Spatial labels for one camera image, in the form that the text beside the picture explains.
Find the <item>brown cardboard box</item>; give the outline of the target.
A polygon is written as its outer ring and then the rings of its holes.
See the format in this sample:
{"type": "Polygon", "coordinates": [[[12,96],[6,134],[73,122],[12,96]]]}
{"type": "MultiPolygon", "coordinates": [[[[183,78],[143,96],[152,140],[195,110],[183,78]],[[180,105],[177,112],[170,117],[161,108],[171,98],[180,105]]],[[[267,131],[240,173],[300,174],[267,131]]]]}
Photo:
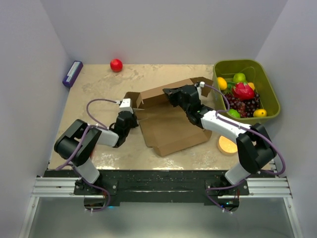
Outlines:
{"type": "Polygon", "coordinates": [[[173,107],[165,96],[164,88],[178,88],[211,79],[194,77],[152,88],[143,92],[126,92],[143,134],[146,146],[159,156],[166,156],[209,141],[212,132],[192,125],[180,107],[173,107]]]}

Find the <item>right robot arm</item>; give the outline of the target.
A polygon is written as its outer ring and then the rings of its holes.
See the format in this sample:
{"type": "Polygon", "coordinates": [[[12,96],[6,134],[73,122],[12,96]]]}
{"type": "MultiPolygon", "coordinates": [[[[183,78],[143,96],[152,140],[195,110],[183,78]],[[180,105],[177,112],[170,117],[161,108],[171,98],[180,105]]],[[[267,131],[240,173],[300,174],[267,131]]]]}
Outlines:
{"type": "Polygon", "coordinates": [[[191,124],[215,131],[237,146],[239,162],[225,173],[225,179],[220,183],[222,192],[231,195],[238,189],[240,181],[256,174],[275,158],[277,150],[263,125],[249,125],[228,119],[202,104],[200,96],[205,87],[213,88],[200,81],[194,85],[164,88],[163,92],[174,107],[180,107],[185,112],[191,124]]]}

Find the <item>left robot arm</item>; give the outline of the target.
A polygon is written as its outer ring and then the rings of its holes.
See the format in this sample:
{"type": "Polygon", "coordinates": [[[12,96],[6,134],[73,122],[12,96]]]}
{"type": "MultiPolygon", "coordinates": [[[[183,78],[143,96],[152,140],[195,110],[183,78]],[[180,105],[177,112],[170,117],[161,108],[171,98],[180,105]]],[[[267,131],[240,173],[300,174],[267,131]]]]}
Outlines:
{"type": "Polygon", "coordinates": [[[121,111],[110,128],[90,125],[77,119],[55,142],[54,151],[65,162],[56,168],[57,171],[66,166],[74,170],[86,180],[85,189],[91,194],[98,194],[103,188],[99,180],[100,172],[93,165],[91,154],[97,144],[112,148],[120,147],[131,129],[138,127],[137,117],[133,112],[121,111]]]}

